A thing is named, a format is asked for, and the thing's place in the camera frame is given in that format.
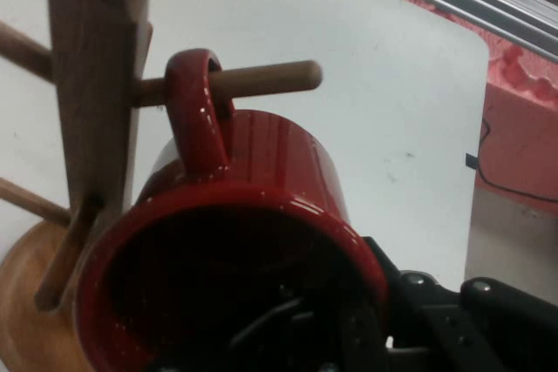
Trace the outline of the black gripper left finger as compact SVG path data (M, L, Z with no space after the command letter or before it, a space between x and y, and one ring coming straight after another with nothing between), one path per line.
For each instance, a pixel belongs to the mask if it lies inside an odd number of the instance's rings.
M386 371L376 295L351 268L304 280L301 371Z

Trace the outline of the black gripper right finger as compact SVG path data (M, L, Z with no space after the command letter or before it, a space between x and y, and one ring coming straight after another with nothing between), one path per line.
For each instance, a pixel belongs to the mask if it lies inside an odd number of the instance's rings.
M489 277L453 292L400 270L370 237L387 280L395 371L555 371L557 307Z

